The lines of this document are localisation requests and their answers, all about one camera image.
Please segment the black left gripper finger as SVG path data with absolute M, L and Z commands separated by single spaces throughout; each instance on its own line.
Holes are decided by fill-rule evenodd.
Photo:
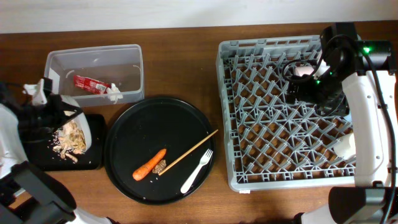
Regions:
M 78 103 L 70 96 L 66 95 L 50 95 L 50 104 L 59 111 L 76 111 Z
M 51 121 L 51 131 L 55 132 L 63 125 L 67 124 L 71 120 L 75 119 L 77 116 L 82 114 L 83 110 L 74 109 L 72 110 L 71 115 L 66 115 L 64 110 L 56 110 L 52 113 L 52 121 Z

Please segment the grey plate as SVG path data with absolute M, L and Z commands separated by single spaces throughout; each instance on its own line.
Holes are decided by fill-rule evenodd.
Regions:
M 63 102 L 72 106 L 76 106 L 78 109 L 80 109 L 80 105 L 71 96 L 62 95 L 61 98 Z M 77 127 L 83 132 L 86 146 L 82 151 L 86 152 L 91 147 L 92 138 L 90 127 L 84 112 L 80 113 L 76 118 L 73 119 L 73 121 L 76 122 Z

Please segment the rice and peanut shells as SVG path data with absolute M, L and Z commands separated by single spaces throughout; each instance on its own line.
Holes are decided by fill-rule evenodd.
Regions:
M 61 159 L 69 159 L 76 164 L 78 155 L 82 155 L 86 151 L 83 131 L 76 122 L 70 121 L 53 133 L 49 148 L 56 152 Z

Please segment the pink bowl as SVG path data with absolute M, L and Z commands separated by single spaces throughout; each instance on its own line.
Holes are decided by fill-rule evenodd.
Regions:
M 323 73 L 327 70 L 327 67 L 321 66 L 313 75 L 314 79 L 318 79 Z M 304 75 L 310 75 L 314 71 L 314 68 L 311 66 L 303 66 L 295 68 L 295 75 L 299 77 L 303 77 Z

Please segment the red snack wrapper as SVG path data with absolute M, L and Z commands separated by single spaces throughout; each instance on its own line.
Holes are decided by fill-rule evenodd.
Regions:
M 111 88 L 111 85 L 108 83 L 101 82 L 99 80 L 95 80 L 89 77 L 82 77 L 79 75 L 75 75 L 73 77 L 73 81 L 75 87 L 78 87 L 95 95 L 105 94 L 106 90 L 108 88 Z

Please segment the white tissue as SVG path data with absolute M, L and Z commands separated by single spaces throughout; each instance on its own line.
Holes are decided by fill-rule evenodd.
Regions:
M 114 83 L 112 83 L 110 87 L 107 87 L 106 94 L 113 104 L 116 104 L 119 100 L 123 99 L 123 94 Z

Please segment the white cup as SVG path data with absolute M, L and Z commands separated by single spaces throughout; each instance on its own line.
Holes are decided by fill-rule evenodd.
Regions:
M 355 138 L 353 133 L 346 134 L 337 139 L 337 143 L 333 147 L 335 154 L 344 160 L 351 159 L 356 156 Z

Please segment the blue cup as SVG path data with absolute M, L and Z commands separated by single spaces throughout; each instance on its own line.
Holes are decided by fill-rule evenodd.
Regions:
M 347 121 L 347 122 L 352 122 L 352 116 L 351 116 L 351 113 L 349 113 L 348 115 L 346 115 L 346 116 L 344 116 L 343 117 L 343 119 L 345 120 L 345 121 Z

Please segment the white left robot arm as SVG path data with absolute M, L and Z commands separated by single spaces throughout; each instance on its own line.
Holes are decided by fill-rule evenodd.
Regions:
M 75 118 L 74 101 L 52 93 L 52 81 L 23 85 L 30 101 L 17 102 L 1 83 L 1 223 L 113 223 L 77 207 L 70 191 L 28 161 L 23 142 L 40 142 Z

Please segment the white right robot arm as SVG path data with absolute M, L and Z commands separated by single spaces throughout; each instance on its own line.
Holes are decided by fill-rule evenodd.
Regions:
M 218 47 L 216 71 L 231 189 L 330 185 L 328 202 L 294 223 L 389 221 L 397 188 L 389 41 L 362 40 L 351 22 L 320 35 L 229 40 Z M 214 148 L 214 132 L 190 103 L 146 98 L 110 129 L 106 172 L 140 203 L 178 201 Z

